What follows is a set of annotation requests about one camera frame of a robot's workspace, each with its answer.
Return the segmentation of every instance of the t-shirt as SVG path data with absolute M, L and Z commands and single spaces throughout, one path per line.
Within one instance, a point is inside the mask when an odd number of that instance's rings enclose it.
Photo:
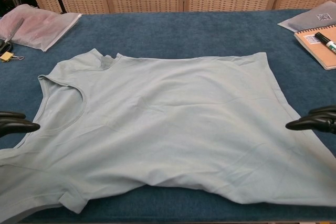
M 0 150 L 0 222 L 80 213 L 145 184 L 336 206 L 336 159 L 312 131 L 285 128 L 299 115 L 263 52 L 172 60 L 93 49 L 38 79 L 41 128 Z

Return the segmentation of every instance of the blue felt surface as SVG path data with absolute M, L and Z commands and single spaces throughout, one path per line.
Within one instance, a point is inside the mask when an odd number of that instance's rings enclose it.
M 192 58 L 242 56 L 265 51 L 290 105 L 304 115 L 336 104 L 336 70 L 324 70 L 277 25 L 303 10 L 237 13 L 153 13 L 83 15 L 47 52 L 15 46 L 24 61 L 0 64 L 0 110 L 24 112 L 32 120 L 42 99 L 37 80 L 59 61 L 97 48 L 130 57 Z M 336 137 L 317 132 L 336 154 Z M 9 135 L 0 148 L 23 136 Z M 38 212 L 25 222 L 176 222 L 176 221 L 336 220 L 336 208 L 272 204 L 239 205 L 218 195 L 181 188 L 144 186 L 124 195 L 92 200 L 79 215 L 65 208 Z

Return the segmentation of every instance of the marker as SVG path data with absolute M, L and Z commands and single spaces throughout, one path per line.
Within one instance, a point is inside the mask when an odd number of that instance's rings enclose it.
M 333 51 L 336 54 L 336 44 L 334 41 L 328 39 L 322 33 L 316 33 L 315 37 L 318 38 L 319 41 L 322 42 L 322 44 L 326 45 L 331 51 Z

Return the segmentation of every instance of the notebook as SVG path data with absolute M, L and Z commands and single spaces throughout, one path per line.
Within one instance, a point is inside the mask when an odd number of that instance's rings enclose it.
M 306 48 L 324 69 L 336 68 L 336 54 L 315 38 L 317 32 L 322 33 L 332 41 L 336 41 L 336 24 L 324 27 L 317 27 L 297 31 L 294 33 L 296 39 Z

